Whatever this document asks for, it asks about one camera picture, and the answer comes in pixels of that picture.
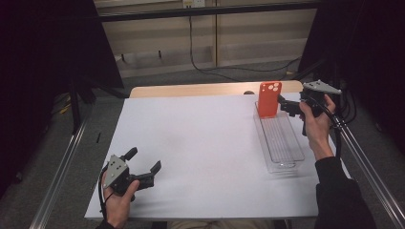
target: human hand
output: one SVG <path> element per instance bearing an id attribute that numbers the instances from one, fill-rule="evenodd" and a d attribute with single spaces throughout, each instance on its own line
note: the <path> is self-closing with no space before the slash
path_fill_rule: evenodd
<path id="1" fill-rule="evenodd" d="M 102 183 L 104 183 L 106 172 L 102 176 Z M 107 209 L 107 222 L 114 228 L 123 228 L 129 215 L 129 206 L 131 197 L 134 195 L 139 187 L 139 181 L 134 180 L 128 187 L 125 194 L 120 197 L 114 194 L 111 187 L 104 189 L 103 195 L 106 198 L 105 204 Z"/>
<path id="2" fill-rule="evenodd" d="M 325 94 L 325 101 L 328 110 L 334 113 L 335 105 L 329 96 Z M 314 117 L 310 106 L 305 102 L 300 102 L 300 109 L 305 115 L 306 132 L 309 146 L 315 154 L 316 160 L 333 156 L 329 145 L 330 119 L 325 113 Z"/>

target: clear plastic tray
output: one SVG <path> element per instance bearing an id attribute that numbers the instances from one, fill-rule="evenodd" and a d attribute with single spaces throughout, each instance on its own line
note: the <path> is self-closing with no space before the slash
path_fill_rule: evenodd
<path id="1" fill-rule="evenodd" d="M 286 112 L 273 118 L 260 118 L 254 111 L 257 133 L 269 173 L 290 173 L 298 169 L 305 157 Z"/>

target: cable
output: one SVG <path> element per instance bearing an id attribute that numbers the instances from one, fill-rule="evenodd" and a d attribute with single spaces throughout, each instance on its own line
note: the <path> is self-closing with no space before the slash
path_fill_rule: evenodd
<path id="1" fill-rule="evenodd" d="M 196 66 L 196 64 L 194 63 L 194 56 L 193 56 L 193 38 L 192 38 L 193 26 L 192 26 L 192 23 L 191 23 L 191 16 L 188 17 L 188 21 L 189 21 L 189 24 L 190 24 L 190 59 L 191 59 L 191 64 L 193 65 L 194 69 L 196 69 L 196 70 L 199 71 L 200 73 L 214 74 L 214 75 L 217 75 L 217 76 L 220 76 L 220 77 L 223 77 L 223 78 L 230 79 L 230 80 L 232 80 L 232 81 L 242 82 L 241 80 L 234 79 L 234 78 L 232 78 L 232 77 L 228 77 L 228 76 L 223 75 L 223 74 L 207 73 L 207 72 L 205 72 L 205 70 L 199 69 L 199 68 Z"/>
<path id="2" fill-rule="evenodd" d="M 345 124 L 349 124 L 349 123 L 353 122 L 357 117 L 357 106 L 356 106 L 356 103 L 355 103 L 355 99 L 354 99 L 353 94 L 352 93 L 350 93 L 350 94 L 351 94 L 352 102 L 353 102 L 354 115 L 353 115 L 353 117 L 351 119 L 349 119 L 349 121 L 346 121 L 346 118 L 345 118 L 343 120 Z"/>
<path id="3" fill-rule="evenodd" d="M 101 192 L 101 181 L 102 181 L 102 176 L 104 175 L 105 171 L 107 171 L 108 168 L 108 163 L 102 168 L 100 176 L 98 177 L 98 198 L 100 201 L 100 206 L 101 206 L 101 213 L 104 219 L 107 219 L 107 209 L 105 208 L 105 201 L 102 199 L 103 195 Z"/>
<path id="4" fill-rule="evenodd" d="M 193 55 L 193 26 L 192 26 L 192 20 L 191 20 L 191 16 L 188 18 L 189 20 L 189 26 L 190 26 L 190 59 L 191 59 L 191 64 L 193 65 L 193 67 L 201 72 L 201 73 L 206 73 L 206 74 L 215 74 L 230 80 L 234 80 L 234 81 L 238 81 L 241 82 L 240 80 L 228 77 L 226 75 L 223 74 L 218 74 L 218 73 L 207 73 L 210 71 L 216 71 L 216 70 L 242 70 L 242 71 L 252 71 L 252 72 L 258 72 L 258 73 L 271 73 L 271 72 L 276 72 L 276 71 L 280 71 L 282 69 L 288 68 L 292 63 L 294 63 L 295 61 L 301 59 L 301 56 L 289 61 L 285 66 L 277 68 L 277 69 L 272 69 L 272 70 L 254 70 L 254 69 L 248 69 L 248 68 L 241 68 L 241 67 L 218 67 L 218 68 L 208 68 L 208 69 L 200 69 L 196 66 L 195 62 L 194 62 L 194 55 Z"/>

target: white tabletop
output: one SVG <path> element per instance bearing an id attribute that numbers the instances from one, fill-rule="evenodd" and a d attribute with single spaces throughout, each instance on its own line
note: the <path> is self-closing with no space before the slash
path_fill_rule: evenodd
<path id="1" fill-rule="evenodd" d="M 318 177 L 302 121 L 290 119 L 305 161 L 295 176 L 270 174 L 253 120 L 255 101 L 255 94 L 126 99 L 106 161 L 138 147 L 128 162 L 131 174 L 149 172 L 158 160 L 162 166 L 155 187 L 136 192 L 130 219 L 316 216 Z M 85 217 L 101 219 L 99 210 L 95 190 Z"/>

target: wall outlet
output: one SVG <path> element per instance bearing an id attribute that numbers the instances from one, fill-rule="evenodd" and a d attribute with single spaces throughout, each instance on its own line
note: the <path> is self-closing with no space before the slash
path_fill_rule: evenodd
<path id="1" fill-rule="evenodd" d="M 188 8 L 202 8 L 205 7 L 205 0 L 182 0 L 182 7 Z"/>
<path id="2" fill-rule="evenodd" d="M 205 0 L 193 0 L 193 8 L 205 7 Z"/>
<path id="3" fill-rule="evenodd" d="M 185 9 L 193 8 L 193 0 L 182 0 L 182 7 Z"/>

